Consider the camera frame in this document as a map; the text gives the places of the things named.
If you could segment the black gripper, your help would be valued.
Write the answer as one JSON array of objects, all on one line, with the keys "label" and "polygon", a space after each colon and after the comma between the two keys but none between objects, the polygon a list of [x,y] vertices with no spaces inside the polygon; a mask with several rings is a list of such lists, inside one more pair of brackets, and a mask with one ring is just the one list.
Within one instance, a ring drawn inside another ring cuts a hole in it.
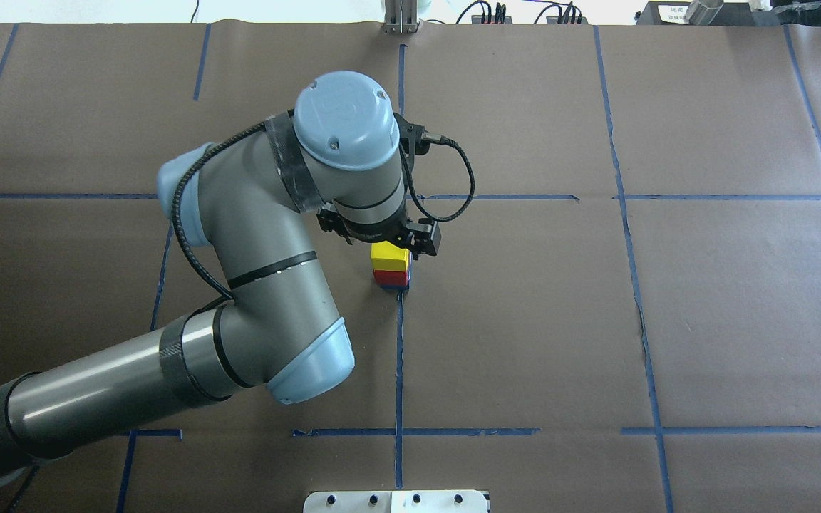
[{"label": "black gripper", "polygon": [[407,247],[413,259],[419,259],[421,254],[436,257],[442,243],[439,222],[411,223],[406,207],[399,207],[384,220],[361,223],[349,220],[336,210],[332,202],[328,202],[316,212],[316,218],[322,231],[335,233],[348,244],[353,244],[354,240],[369,244],[390,242],[398,247]]}]

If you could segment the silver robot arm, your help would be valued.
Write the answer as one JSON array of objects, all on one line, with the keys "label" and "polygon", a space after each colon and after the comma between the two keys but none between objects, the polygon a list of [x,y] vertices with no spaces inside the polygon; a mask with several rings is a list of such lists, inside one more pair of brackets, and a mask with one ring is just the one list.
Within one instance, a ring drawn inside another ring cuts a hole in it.
[{"label": "silver robot arm", "polygon": [[0,386],[0,488],[77,447],[264,385],[293,405],[354,368],[303,221],[348,243],[437,253],[440,218],[406,214],[414,159],[453,140],[394,113],[368,76],[314,79],[292,110],[166,162],[158,197],[218,300],[168,325]]}]

